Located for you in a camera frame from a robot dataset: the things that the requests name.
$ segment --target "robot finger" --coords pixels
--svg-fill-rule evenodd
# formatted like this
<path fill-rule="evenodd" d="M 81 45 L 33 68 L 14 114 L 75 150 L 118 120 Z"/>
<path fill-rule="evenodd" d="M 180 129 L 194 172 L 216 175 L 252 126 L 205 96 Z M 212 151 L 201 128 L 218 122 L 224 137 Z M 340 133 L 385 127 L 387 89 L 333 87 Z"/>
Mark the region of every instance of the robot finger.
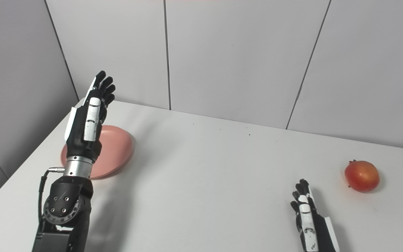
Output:
<path fill-rule="evenodd" d="M 295 187 L 296 187 L 296 189 L 298 190 L 298 192 L 300 194 L 306 194 L 306 192 L 305 192 L 305 190 L 304 190 L 304 188 L 302 187 L 301 184 L 298 183 L 298 184 L 295 185 Z"/>
<path fill-rule="evenodd" d="M 105 100 L 105 105 L 106 105 L 106 106 L 110 105 L 110 103 L 111 103 L 112 101 L 114 101 L 114 100 L 115 100 L 115 95 L 114 95 L 114 94 L 110 94 L 110 96 Z"/>
<path fill-rule="evenodd" d="M 102 91 L 104 91 L 105 89 L 107 89 L 107 87 L 109 87 L 111 84 L 113 83 L 113 77 L 108 76 L 100 85 L 100 89 Z"/>
<path fill-rule="evenodd" d="M 293 195 L 293 198 L 295 198 L 295 200 L 298 201 L 299 196 L 300 196 L 299 192 L 296 190 L 296 191 L 294 191 L 294 192 L 292 193 L 292 195 Z"/>
<path fill-rule="evenodd" d="M 94 78 L 93 81 L 93 87 L 99 88 L 99 84 L 104 80 L 104 78 L 107 76 L 104 70 L 100 71 L 97 75 L 96 78 Z"/>
<path fill-rule="evenodd" d="M 290 206 L 293 208 L 293 210 L 295 212 L 299 212 L 299 206 L 298 206 L 298 203 L 296 201 L 290 202 Z"/>
<path fill-rule="evenodd" d="M 116 86 L 115 85 L 110 85 L 106 90 L 104 95 L 102 96 L 102 98 L 104 100 L 107 100 L 108 97 L 110 96 L 110 94 L 112 94 L 114 91 L 116 90 Z"/>

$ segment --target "robotic hand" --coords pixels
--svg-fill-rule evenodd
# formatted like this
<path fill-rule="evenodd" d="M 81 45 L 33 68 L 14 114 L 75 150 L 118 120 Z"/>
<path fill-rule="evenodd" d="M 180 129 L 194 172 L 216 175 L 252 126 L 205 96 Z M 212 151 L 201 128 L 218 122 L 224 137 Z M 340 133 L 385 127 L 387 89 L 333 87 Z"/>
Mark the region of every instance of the robotic hand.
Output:
<path fill-rule="evenodd" d="M 99 141 L 107 107 L 114 100 L 113 78 L 96 75 L 84 103 L 72 107 L 65 131 L 66 166 L 49 168 L 40 181 L 39 225 L 33 252 L 83 252 L 90 224 L 93 164 L 100 155 Z M 63 172 L 51 185 L 42 213 L 42 194 L 49 172 Z"/>
<path fill-rule="evenodd" d="M 290 203 L 296 212 L 296 227 L 304 252 L 340 252 L 331 218 L 317 213 L 309 183 L 301 179 Z"/>

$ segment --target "plate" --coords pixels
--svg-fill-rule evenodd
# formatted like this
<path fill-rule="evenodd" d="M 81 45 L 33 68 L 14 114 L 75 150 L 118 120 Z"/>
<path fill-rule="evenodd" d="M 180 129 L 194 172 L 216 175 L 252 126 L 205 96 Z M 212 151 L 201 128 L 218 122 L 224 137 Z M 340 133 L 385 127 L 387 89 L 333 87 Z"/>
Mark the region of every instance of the plate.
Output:
<path fill-rule="evenodd" d="M 91 170 L 90 179 L 102 179 L 123 167 L 133 155 L 133 142 L 125 130 L 113 126 L 102 125 L 100 133 L 102 151 Z M 66 164 L 66 145 L 61 152 L 61 163 Z"/>

